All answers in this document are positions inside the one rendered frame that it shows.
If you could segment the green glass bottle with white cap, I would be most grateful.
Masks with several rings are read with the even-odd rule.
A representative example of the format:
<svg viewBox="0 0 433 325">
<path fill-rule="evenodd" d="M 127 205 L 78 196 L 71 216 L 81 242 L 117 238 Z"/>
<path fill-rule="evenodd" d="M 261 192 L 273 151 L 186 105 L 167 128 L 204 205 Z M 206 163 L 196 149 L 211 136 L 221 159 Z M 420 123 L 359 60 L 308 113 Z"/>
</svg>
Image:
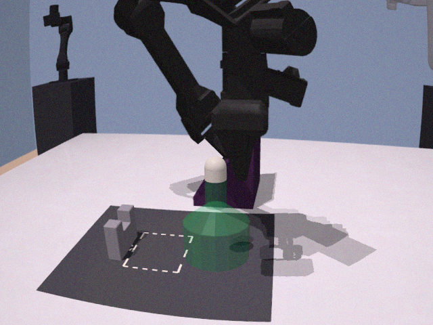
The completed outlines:
<svg viewBox="0 0 433 325">
<path fill-rule="evenodd" d="M 250 220 L 227 204 L 227 165 L 219 156 L 204 165 L 205 204 L 183 220 L 185 260 L 192 267 L 222 272 L 249 257 Z"/>
</svg>

